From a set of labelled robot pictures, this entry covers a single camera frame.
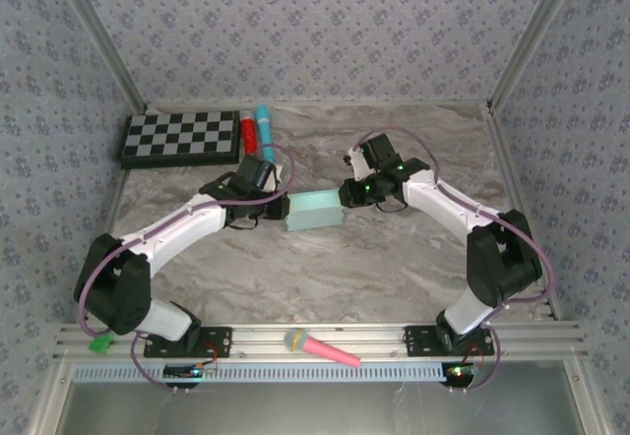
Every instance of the wall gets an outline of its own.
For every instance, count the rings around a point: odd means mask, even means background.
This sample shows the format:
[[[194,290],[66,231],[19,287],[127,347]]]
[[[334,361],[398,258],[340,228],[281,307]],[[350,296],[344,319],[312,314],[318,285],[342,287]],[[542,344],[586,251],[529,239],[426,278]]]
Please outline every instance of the wall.
[[[148,102],[488,98],[537,0],[92,0]]]
[[[0,0],[0,433],[22,433],[130,113],[66,0]]]
[[[630,432],[630,0],[566,0],[501,112],[563,316]]]

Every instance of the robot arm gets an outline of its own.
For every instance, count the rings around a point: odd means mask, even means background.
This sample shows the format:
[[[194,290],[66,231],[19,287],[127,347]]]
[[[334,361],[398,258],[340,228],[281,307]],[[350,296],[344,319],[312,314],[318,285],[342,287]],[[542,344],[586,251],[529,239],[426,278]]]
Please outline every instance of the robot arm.
[[[288,213],[286,193],[266,204],[243,202],[261,202],[274,194],[274,168],[267,161],[247,156],[235,173],[206,184],[184,206],[153,225],[119,239],[100,236],[88,252],[75,300],[79,302],[89,276],[105,256],[124,244],[138,242],[98,275],[88,293],[86,309],[118,335],[136,331],[194,346],[201,327],[199,319],[174,303],[152,299],[151,279],[175,255],[236,219],[284,218]]]
[[[437,317],[438,334],[448,349],[464,342],[502,302],[540,278],[540,262],[534,250],[479,214],[484,211],[502,217],[532,236],[521,213],[501,214],[440,180],[442,188],[473,205],[475,211],[463,207],[438,189],[428,164],[417,158],[403,161],[383,134],[350,150],[345,161],[352,166],[354,177],[340,189],[344,206],[369,206],[393,196],[438,220],[467,246],[469,286]]]

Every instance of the blue cylinder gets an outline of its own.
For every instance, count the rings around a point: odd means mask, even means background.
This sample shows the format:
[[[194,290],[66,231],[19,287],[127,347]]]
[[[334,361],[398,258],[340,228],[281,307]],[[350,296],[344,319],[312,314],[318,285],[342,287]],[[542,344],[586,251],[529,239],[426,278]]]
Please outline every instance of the blue cylinder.
[[[272,125],[271,114],[267,105],[258,105],[256,107],[256,122],[258,123],[258,133],[260,134],[260,143],[268,145],[272,143]],[[263,148],[263,157],[269,162],[276,162],[276,151],[271,147]]]

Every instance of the pink microphone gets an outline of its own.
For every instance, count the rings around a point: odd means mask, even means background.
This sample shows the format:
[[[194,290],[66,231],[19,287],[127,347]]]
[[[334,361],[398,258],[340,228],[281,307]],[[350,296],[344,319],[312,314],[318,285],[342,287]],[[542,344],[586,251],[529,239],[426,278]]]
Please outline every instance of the pink microphone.
[[[332,359],[338,363],[347,364],[353,368],[361,365],[361,358],[353,354],[346,353],[340,349],[333,348],[329,344],[312,339],[306,331],[292,329],[284,335],[284,345],[289,351],[305,351],[311,354],[317,354],[326,359]]]

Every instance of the microphone head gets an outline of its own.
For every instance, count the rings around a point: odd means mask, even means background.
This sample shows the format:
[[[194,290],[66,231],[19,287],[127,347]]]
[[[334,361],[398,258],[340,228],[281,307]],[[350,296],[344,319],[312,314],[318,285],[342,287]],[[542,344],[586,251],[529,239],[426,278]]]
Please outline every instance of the microphone head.
[[[289,351],[302,351],[308,335],[302,329],[291,329],[284,334],[284,346]]]

